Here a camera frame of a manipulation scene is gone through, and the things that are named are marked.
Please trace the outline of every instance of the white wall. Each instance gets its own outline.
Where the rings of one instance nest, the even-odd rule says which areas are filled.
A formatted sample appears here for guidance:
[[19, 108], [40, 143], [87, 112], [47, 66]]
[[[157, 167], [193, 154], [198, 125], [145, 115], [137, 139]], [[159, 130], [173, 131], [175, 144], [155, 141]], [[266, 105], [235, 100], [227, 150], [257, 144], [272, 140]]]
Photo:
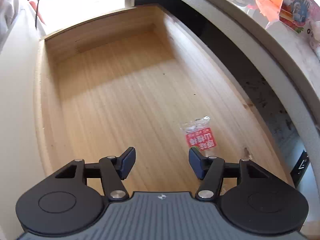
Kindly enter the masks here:
[[0, 52], [0, 239], [22, 232], [18, 198], [44, 179], [33, 113], [39, 36], [30, 11], [21, 10]]

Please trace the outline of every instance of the small plastic packet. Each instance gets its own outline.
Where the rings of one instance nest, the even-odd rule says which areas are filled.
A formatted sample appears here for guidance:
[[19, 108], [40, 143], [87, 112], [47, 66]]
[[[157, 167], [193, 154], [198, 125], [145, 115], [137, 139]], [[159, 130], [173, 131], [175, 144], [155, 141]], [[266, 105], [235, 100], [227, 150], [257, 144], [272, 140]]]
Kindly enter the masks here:
[[214, 155], [214, 147], [217, 145], [211, 128], [210, 117], [205, 116], [193, 122], [181, 125], [185, 133], [189, 147], [197, 147], [206, 157]]

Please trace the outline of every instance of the light wood grain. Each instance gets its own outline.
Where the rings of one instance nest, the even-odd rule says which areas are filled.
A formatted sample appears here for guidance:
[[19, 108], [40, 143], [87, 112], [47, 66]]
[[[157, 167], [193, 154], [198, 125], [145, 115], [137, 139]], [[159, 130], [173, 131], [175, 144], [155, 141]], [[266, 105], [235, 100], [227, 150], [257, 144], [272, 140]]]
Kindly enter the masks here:
[[[58, 49], [60, 35], [75, 42], [73, 33], [80, 33], [77, 27], [71, 28], [71, 33], [57, 33], [45, 40], [49, 58], [58, 62], [49, 60], [41, 70], [47, 73], [47, 79], [41, 79], [41, 88], [48, 86], [50, 91], [41, 99], [40, 118], [47, 143], [43, 154], [54, 160], [52, 168], [74, 158], [97, 162], [107, 155], [119, 156], [133, 146], [137, 161], [124, 181], [129, 192], [195, 192], [199, 181], [188, 163], [188, 145], [180, 125], [209, 115], [218, 143], [215, 155], [227, 162], [250, 155], [259, 165], [290, 182], [268, 131], [247, 105], [243, 91], [237, 90], [199, 39], [156, 6], [112, 15], [112, 24], [117, 16], [120, 21], [127, 13], [129, 18], [148, 19], [148, 26], [155, 28], [127, 32], [130, 28], [122, 25], [126, 37], [105, 39], [106, 44], [96, 48], [92, 48], [95, 41], [99, 41], [97, 45], [102, 43], [97, 33], [94, 38], [90, 33], [83, 34], [84, 41], [93, 45], [81, 53], [64, 54], [72, 55], [64, 60], [55, 58], [62, 53]], [[88, 24], [91, 30], [93, 23]], [[65, 49], [72, 51], [73, 47], [66, 45]], [[97, 183], [91, 181], [90, 185], [97, 188]], [[235, 180], [225, 180], [223, 192], [234, 185]]]
[[81, 53], [81, 48], [95, 42], [97, 46], [113, 41], [124, 33], [149, 29], [152, 24], [150, 6], [126, 8], [89, 19], [45, 38], [48, 51], [56, 62]]

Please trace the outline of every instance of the white cloth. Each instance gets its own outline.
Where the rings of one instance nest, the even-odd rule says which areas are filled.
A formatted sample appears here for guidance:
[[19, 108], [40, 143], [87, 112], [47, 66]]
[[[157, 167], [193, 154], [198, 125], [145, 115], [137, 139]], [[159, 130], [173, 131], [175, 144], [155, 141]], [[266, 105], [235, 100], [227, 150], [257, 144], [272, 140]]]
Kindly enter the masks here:
[[[35, 18], [36, 12], [27, 0], [0, 0], [0, 48], [2, 47], [7, 33], [21, 10], [26, 10], [30, 17]], [[40, 37], [46, 35], [45, 25], [38, 18], [37, 27]]]

